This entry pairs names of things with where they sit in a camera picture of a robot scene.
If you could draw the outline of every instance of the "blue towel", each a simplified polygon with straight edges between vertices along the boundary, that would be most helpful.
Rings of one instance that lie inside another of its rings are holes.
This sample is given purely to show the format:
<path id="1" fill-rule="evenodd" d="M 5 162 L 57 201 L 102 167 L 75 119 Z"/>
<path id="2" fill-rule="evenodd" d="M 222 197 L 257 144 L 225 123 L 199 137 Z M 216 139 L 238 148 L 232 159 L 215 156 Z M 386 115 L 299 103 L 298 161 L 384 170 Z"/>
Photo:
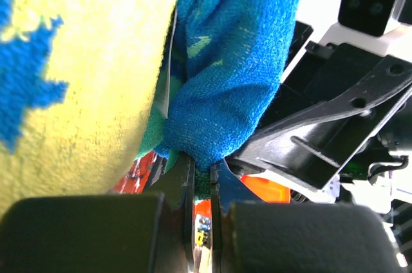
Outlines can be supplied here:
<path id="1" fill-rule="evenodd" d="M 171 73 L 183 86 L 158 153 L 186 152 L 206 173 L 253 134 L 279 88 L 298 2 L 178 0 Z"/>

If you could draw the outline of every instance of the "yellow towel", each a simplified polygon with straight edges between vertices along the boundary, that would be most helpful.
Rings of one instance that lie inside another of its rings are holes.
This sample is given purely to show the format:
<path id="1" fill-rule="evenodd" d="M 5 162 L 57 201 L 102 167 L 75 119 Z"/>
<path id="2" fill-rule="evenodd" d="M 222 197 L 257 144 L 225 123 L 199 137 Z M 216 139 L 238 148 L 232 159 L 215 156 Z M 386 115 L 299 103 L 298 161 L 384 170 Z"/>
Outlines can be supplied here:
<path id="1" fill-rule="evenodd" d="M 14 0 L 2 42 L 61 17 L 44 79 L 68 90 L 63 103 L 26 109 L 14 153 L 0 142 L 0 216 L 21 198 L 104 193 L 127 171 L 175 1 Z"/>

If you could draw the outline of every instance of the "camera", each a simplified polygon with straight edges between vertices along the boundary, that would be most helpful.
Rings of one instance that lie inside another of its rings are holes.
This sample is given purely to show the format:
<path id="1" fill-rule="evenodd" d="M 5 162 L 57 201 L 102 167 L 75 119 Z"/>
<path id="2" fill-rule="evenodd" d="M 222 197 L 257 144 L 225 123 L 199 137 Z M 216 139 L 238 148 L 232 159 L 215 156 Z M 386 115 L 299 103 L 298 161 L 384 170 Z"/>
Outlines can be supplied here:
<path id="1" fill-rule="evenodd" d="M 401 25 L 412 24 L 412 0 L 341 0 L 338 21 L 341 25 L 380 37 Z"/>

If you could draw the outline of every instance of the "towel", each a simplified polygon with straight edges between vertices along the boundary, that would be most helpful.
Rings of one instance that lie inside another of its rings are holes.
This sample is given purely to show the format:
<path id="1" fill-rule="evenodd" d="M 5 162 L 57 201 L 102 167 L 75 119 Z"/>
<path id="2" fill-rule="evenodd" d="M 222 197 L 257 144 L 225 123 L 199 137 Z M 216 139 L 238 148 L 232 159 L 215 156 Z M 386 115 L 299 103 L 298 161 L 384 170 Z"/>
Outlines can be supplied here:
<path id="1" fill-rule="evenodd" d="M 253 134 L 274 98 L 298 2 L 178 0 L 173 98 L 167 120 L 152 109 L 146 150 L 188 153 L 196 161 L 196 180 L 206 186 L 209 167 Z M 164 59 L 161 73 L 166 66 Z"/>
<path id="2" fill-rule="evenodd" d="M 147 126 L 176 0 L 0 0 L 0 216 L 98 194 Z"/>

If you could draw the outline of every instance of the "blue star shape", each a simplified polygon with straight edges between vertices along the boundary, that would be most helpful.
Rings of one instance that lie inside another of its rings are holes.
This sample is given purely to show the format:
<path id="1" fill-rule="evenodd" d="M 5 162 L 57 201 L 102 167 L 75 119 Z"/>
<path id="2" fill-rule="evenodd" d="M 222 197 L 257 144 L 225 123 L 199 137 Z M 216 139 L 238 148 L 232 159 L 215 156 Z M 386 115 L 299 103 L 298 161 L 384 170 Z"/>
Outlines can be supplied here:
<path id="1" fill-rule="evenodd" d="M 0 0 L 0 32 L 10 22 L 14 0 Z M 44 66 L 51 41 L 62 19 L 52 21 L 50 30 L 41 24 L 28 34 L 29 41 L 16 37 L 0 42 L 0 141 L 14 153 L 26 109 L 46 109 L 63 102 L 68 83 L 45 81 Z"/>

